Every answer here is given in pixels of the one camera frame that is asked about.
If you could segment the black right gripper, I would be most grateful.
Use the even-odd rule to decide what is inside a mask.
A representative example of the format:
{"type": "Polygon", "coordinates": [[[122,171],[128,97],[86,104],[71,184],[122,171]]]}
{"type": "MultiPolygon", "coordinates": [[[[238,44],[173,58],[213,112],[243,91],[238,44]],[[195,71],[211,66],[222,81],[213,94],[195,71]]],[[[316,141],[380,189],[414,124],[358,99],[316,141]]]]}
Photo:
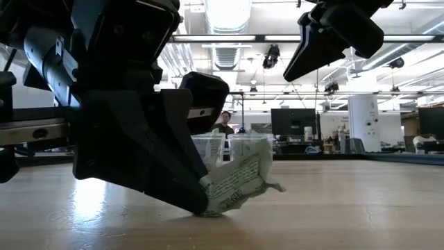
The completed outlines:
{"type": "MultiPolygon", "coordinates": [[[[387,8],[394,0],[307,0],[322,8],[343,4],[354,4],[367,14],[375,14],[380,8],[387,8]]],[[[345,41],[330,27],[313,22],[305,12],[298,20],[301,41],[286,67],[283,77],[294,81],[314,70],[345,58],[345,41]]]]}

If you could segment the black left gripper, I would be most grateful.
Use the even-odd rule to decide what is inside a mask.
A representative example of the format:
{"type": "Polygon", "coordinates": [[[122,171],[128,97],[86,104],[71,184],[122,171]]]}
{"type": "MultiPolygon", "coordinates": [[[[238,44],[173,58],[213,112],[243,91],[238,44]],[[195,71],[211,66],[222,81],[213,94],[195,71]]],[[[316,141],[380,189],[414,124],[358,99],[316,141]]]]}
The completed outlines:
{"type": "MultiPolygon", "coordinates": [[[[157,57],[180,21],[177,0],[0,0],[0,43],[22,50],[27,79],[54,94],[56,107],[17,110],[15,77],[0,73],[0,183],[19,168],[15,148],[36,142],[73,146],[73,120],[89,91],[155,94],[157,57]]],[[[180,162],[195,179],[208,174],[191,138],[187,89],[162,91],[166,122],[180,162]]]]}

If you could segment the person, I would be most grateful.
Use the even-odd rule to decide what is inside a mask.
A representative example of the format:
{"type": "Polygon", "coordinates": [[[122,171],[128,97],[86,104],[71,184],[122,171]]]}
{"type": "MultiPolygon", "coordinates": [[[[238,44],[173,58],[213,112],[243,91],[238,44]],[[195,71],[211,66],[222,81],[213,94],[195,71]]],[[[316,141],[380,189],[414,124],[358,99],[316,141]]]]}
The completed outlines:
{"type": "Polygon", "coordinates": [[[415,146],[416,154],[425,154],[423,149],[419,149],[420,145],[425,142],[435,142],[436,138],[432,134],[420,134],[413,139],[413,145],[415,146]]]}
{"type": "Polygon", "coordinates": [[[213,127],[210,129],[211,131],[217,130],[219,133],[224,133],[227,138],[228,135],[233,134],[234,130],[231,128],[228,123],[231,120],[231,113],[228,111],[223,111],[221,113],[221,121],[219,123],[215,123],[213,127]]]}

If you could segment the black overhead rig bar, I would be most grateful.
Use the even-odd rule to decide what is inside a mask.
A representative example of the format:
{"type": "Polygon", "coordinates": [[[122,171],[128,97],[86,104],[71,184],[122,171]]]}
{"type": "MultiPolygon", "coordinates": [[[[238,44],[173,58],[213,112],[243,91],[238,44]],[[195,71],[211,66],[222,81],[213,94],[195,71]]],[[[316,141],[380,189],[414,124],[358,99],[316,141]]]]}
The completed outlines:
{"type": "MultiPolygon", "coordinates": [[[[172,43],[298,43],[300,35],[173,35],[172,43]]],[[[385,35],[384,43],[444,43],[444,35],[385,35]]]]}

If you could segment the black monitor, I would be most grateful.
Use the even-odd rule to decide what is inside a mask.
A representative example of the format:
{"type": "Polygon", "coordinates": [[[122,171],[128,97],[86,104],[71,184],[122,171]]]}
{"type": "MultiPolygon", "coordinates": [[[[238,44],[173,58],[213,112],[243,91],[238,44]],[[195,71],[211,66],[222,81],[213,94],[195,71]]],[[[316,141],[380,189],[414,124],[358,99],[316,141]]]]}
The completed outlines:
{"type": "Polygon", "coordinates": [[[444,138],[444,107],[418,109],[420,132],[444,138]]]}
{"type": "Polygon", "coordinates": [[[309,108],[280,108],[271,110],[274,135],[303,135],[305,127],[316,132],[316,113],[309,108]]]}

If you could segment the white round pillar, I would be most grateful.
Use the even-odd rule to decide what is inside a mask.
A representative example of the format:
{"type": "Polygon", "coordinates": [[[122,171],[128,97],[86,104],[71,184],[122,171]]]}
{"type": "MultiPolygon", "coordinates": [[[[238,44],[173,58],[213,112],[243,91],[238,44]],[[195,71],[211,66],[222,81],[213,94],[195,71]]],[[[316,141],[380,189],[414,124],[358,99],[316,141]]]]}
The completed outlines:
{"type": "Polygon", "coordinates": [[[360,139],[366,152],[381,150],[378,102],[375,95],[348,98],[350,137],[360,139]]]}

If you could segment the tan wooden cabinet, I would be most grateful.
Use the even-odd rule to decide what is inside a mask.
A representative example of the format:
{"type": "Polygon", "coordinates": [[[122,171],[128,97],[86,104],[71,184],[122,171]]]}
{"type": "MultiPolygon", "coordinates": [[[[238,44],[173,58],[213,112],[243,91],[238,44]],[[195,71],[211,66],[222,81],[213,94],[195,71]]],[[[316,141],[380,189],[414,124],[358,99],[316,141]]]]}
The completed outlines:
{"type": "Polygon", "coordinates": [[[404,141],[407,146],[412,145],[413,138],[417,136],[420,130],[420,122],[418,113],[405,113],[401,115],[401,123],[403,126],[404,141]]]}

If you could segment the silver ceiling duct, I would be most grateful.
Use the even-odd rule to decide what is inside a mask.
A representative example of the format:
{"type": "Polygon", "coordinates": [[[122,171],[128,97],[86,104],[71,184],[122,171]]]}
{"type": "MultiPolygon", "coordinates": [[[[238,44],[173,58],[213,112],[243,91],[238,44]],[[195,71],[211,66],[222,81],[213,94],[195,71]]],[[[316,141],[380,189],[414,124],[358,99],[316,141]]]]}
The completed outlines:
{"type": "MultiPolygon", "coordinates": [[[[239,35],[248,30],[253,0],[204,0],[206,31],[211,35],[239,35]]],[[[214,48],[212,60],[220,70],[234,69],[242,48],[214,48]]]]}

